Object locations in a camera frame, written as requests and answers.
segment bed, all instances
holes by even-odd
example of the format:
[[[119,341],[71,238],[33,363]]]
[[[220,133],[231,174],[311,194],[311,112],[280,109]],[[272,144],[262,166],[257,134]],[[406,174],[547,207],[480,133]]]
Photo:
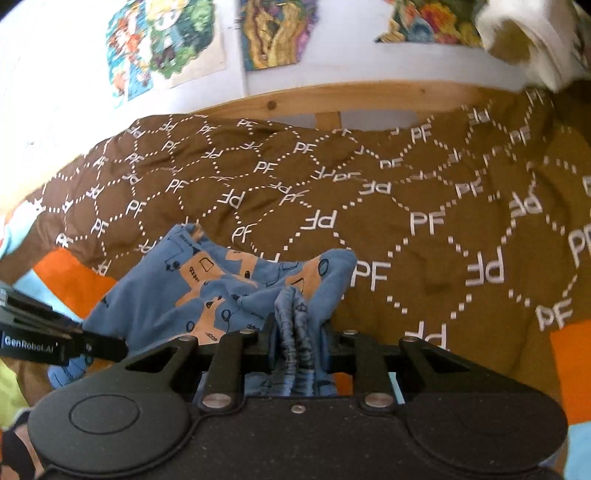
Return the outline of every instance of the bed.
[[[551,395],[575,475],[591,448],[589,90],[348,83],[140,119],[5,208],[0,280],[82,321],[175,224],[279,264],[352,250],[335,328],[418,336]],[[420,122],[350,131],[350,109]],[[274,121],[300,113],[317,128]],[[51,391],[44,366],[4,361],[29,405]]]

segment bedsheet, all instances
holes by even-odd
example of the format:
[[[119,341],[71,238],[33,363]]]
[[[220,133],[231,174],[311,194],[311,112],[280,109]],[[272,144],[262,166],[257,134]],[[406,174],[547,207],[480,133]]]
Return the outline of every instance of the bedsheet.
[[[7,216],[0,278],[83,321],[176,223],[280,264],[351,249],[335,328],[418,336],[551,395],[576,428],[567,478],[589,478],[590,91],[385,132],[140,119]],[[29,404],[51,390],[5,362]]]

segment poster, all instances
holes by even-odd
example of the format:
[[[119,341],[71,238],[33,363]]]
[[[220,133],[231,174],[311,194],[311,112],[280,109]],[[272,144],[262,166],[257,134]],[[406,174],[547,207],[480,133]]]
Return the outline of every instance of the poster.
[[[317,17],[317,0],[241,0],[247,72],[300,61]]]
[[[213,0],[129,0],[106,33],[115,106],[225,68]]]
[[[444,43],[482,47],[474,19],[485,0],[386,0],[394,7],[377,43]]]

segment metal screw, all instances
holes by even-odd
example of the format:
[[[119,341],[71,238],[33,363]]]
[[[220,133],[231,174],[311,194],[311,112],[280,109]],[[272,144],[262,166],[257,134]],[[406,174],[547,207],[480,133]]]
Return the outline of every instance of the metal screw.
[[[370,393],[365,397],[365,404],[372,408],[388,408],[393,403],[393,396],[387,393]]]
[[[306,411],[306,407],[305,407],[305,406],[303,406],[303,405],[294,405],[294,406],[291,408],[291,412],[292,412],[292,413],[297,413],[297,414],[300,414],[300,413],[304,413],[305,411]]]
[[[230,395],[226,395],[225,393],[211,393],[203,397],[202,402],[207,408],[226,408],[230,403],[232,403],[232,397]]]

